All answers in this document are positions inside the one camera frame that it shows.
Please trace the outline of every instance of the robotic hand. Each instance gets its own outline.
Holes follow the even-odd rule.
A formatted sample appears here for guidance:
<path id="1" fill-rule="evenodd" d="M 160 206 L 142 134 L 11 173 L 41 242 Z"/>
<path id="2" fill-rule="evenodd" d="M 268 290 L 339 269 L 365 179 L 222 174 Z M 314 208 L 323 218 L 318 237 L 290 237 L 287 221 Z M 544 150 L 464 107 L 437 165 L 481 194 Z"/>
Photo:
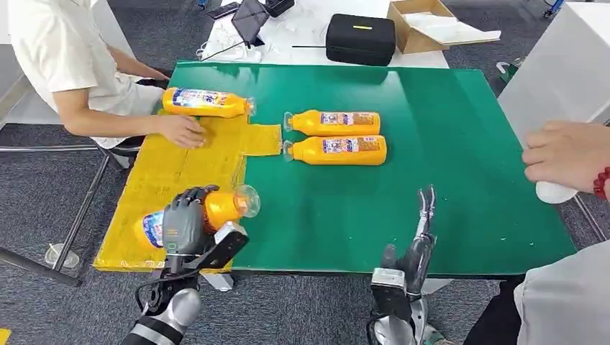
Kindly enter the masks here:
<path id="1" fill-rule="evenodd" d="M 197 284 L 204 268 L 223 268 L 248 242 L 242 226 L 232 221 L 216 233 L 206 229 L 205 197 L 217 185 L 192 188 L 178 194 L 163 212 L 165 267 L 157 279 L 139 286 L 135 298 L 142 315 L 124 338 L 123 345 L 179 344 L 201 308 Z M 142 306 L 141 289 L 150 286 Z"/>
<path id="2" fill-rule="evenodd" d="M 419 198 L 419 223 L 406 254 L 396 259 L 396 248 L 389 244 L 383 251 L 381 266 L 373 271 L 370 289 L 380 315 L 366 326 L 369 344 L 373 344 L 371 326 L 376 340 L 383 345 L 424 342 L 428 305 L 422 296 L 422 286 L 436 244 L 436 236 L 430 232 L 436 201 L 434 187 L 430 186 L 426 193 L 420 189 Z"/>

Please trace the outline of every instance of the green table mat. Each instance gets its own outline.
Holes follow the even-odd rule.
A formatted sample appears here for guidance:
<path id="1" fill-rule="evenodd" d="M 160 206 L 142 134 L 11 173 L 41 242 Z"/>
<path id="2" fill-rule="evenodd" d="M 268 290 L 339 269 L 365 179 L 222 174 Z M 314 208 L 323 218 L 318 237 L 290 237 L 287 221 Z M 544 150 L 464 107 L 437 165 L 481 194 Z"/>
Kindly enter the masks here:
<path id="1" fill-rule="evenodd" d="M 388 157 L 378 167 L 247 159 L 262 207 L 241 221 L 250 243 L 236 270 L 371 272 L 386 244 L 403 252 L 411 242 L 416 192 L 430 183 L 432 277 L 518 274 L 575 251 L 524 177 L 521 147 L 479 70 L 184 62 L 171 85 L 253 96 L 252 123 L 308 109 L 381 115 Z"/>

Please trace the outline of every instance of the black cable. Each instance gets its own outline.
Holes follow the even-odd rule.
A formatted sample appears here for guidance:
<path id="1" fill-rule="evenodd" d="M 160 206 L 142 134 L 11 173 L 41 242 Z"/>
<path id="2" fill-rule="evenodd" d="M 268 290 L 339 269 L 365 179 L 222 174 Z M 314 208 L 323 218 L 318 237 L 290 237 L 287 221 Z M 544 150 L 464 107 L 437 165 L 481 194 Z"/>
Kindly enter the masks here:
<path id="1" fill-rule="evenodd" d="M 241 42 L 239 42 L 239 43 L 237 43 L 237 44 L 232 45 L 231 47 L 228 47 L 227 49 L 223 49 L 223 50 L 221 50 L 221 51 L 219 51 L 219 52 L 215 52 L 214 54 L 212 54 L 212 55 L 210 55 L 210 56 L 206 57 L 205 59 L 202 59 L 201 61 L 208 60 L 209 58 L 211 58 L 211 57 L 213 57 L 213 56 L 216 56 L 216 55 L 220 54 L 221 52 L 226 52 L 227 50 L 229 50 L 229 49 L 231 49 L 231 48 L 235 48 L 236 46 L 241 45 L 242 43 L 246 43 L 246 41 L 241 41 Z"/>
<path id="2" fill-rule="evenodd" d="M 379 321 L 380 319 L 385 318 L 386 316 L 388 316 L 388 314 L 380 314 L 380 315 L 377 315 L 377 316 L 373 316 L 366 323 L 366 340 L 368 341 L 368 345 L 376 345 L 376 344 L 378 344 L 377 341 L 373 342 L 373 337 L 370 335 L 370 327 L 371 327 L 371 325 L 373 325 L 375 323 L 375 321 Z"/>
<path id="3" fill-rule="evenodd" d="M 199 270 L 198 269 L 194 269 L 194 270 L 188 271 L 187 273 L 184 273 L 182 275 L 176 275 L 175 277 L 167 277 L 167 278 L 151 280 L 149 282 L 146 282 L 146 283 L 136 287 L 136 289 L 135 289 L 135 301 L 137 302 L 137 306 L 140 307 L 141 311 L 144 310 L 144 306 L 142 305 L 142 301 L 140 300 L 140 290 L 143 289 L 144 287 L 156 284 L 158 282 L 171 282 L 171 281 L 174 281 L 174 280 L 183 279 L 183 278 L 195 275 L 197 272 L 199 272 Z"/>

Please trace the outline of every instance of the orange bottle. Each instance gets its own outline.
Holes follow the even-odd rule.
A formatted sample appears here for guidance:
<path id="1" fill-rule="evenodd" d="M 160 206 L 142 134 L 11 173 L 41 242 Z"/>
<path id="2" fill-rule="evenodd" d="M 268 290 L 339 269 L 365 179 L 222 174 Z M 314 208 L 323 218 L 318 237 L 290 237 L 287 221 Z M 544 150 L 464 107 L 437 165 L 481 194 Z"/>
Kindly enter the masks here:
<path id="1" fill-rule="evenodd" d="M 381 165 L 387 152 L 386 138 L 381 135 L 310 137 L 283 144 L 286 160 L 302 160 L 312 165 Z"/>
<path id="2" fill-rule="evenodd" d="M 249 185 L 238 185 L 232 193 L 212 192 L 206 196 L 204 219 L 212 231 L 220 229 L 227 221 L 242 217 L 252 218 L 260 211 L 260 198 Z M 134 232 L 139 243 L 163 247 L 163 211 L 156 211 L 140 218 L 134 224 Z"/>
<path id="3" fill-rule="evenodd" d="M 191 88 L 168 88 L 163 94 L 163 108 L 172 114 L 192 116 L 254 115 L 253 98 L 243 98 L 234 93 L 195 90 Z"/>
<path id="4" fill-rule="evenodd" d="M 336 135 L 379 134 L 381 119 L 373 111 L 332 112 L 308 110 L 301 114 L 284 114 L 284 130 L 297 130 L 320 137 Z"/>

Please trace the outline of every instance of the person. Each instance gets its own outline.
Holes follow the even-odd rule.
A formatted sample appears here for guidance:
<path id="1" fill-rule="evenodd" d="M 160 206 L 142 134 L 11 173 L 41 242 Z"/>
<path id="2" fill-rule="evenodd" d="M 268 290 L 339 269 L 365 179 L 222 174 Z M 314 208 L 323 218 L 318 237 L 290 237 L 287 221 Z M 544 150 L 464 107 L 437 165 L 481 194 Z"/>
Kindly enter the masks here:
<path id="1" fill-rule="evenodd" d="M 150 115 L 163 94 L 156 86 L 169 78 L 106 44 L 91 0 L 9 0 L 8 14 L 17 61 L 70 133 L 106 149 L 147 134 L 185 148 L 204 143 L 195 119 Z"/>
<path id="2" fill-rule="evenodd" d="M 527 137 L 525 175 L 610 196 L 610 128 L 548 122 Z M 500 284 L 464 345 L 606 344 L 610 339 L 610 241 Z"/>

